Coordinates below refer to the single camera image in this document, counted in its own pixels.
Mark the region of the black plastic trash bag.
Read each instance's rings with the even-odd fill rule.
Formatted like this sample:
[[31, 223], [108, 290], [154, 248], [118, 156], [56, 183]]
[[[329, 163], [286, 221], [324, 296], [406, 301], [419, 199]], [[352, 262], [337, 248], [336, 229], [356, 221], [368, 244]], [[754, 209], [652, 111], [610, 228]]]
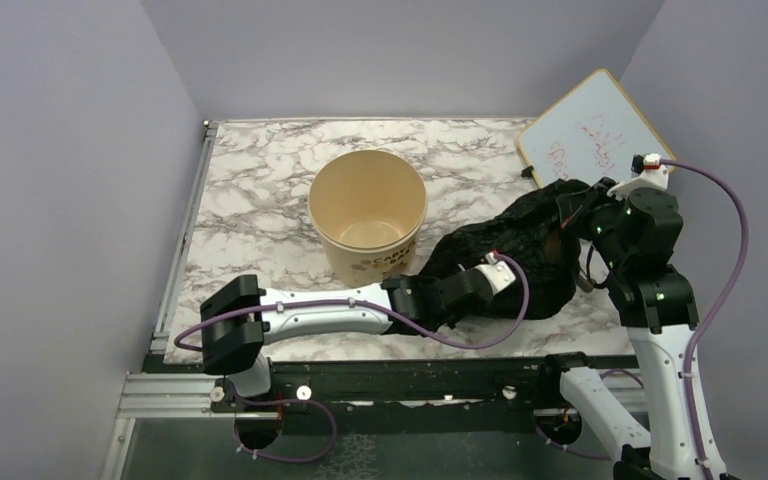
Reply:
[[580, 243], [561, 232], [555, 199], [587, 188], [579, 180], [558, 180], [526, 193], [496, 217], [443, 236], [419, 273], [405, 276], [446, 278], [475, 268], [496, 251], [513, 260], [518, 279], [479, 314], [466, 317], [549, 318], [572, 299], [579, 277]]

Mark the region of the beige round trash bin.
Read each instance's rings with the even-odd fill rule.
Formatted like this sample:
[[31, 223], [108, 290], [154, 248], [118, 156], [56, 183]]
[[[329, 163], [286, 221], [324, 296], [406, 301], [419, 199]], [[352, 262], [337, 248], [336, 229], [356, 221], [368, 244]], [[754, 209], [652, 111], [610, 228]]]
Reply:
[[320, 169], [307, 204], [330, 267], [343, 284], [359, 287], [409, 268], [428, 198], [411, 163], [385, 151], [363, 150]]

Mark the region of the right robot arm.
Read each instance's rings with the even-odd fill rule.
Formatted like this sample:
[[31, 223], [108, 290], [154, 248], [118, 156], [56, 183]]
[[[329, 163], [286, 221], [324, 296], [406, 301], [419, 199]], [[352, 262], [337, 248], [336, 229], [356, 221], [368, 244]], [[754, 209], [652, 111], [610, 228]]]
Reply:
[[669, 261], [683, 228], [676, 199], [638, 188], [622, 200], [602, 187], [557, 198], [560, 233], [590, 242], [606, 262], [609, 298], [642, 375], [643, 427], [581, 352], [545, 357], [537, 393], [572, 406], [613, 463], [616, 479], [727, 479], [707, 418], [695, 334], [701, 332], [689, 281]]

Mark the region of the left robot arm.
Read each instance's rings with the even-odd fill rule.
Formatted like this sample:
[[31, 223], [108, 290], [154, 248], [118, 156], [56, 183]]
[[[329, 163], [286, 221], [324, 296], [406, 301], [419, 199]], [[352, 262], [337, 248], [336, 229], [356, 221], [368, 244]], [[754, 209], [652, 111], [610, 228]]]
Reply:
[[484, 266], [443, 279], [397, 275], [337, 291], [265, 289], [240, 275], [200, 306], [202, 365], [229, 376], [265, 362], [261, 350], [285, 340], [336, 333], [422, 335], [477, 315], [505, 286]]

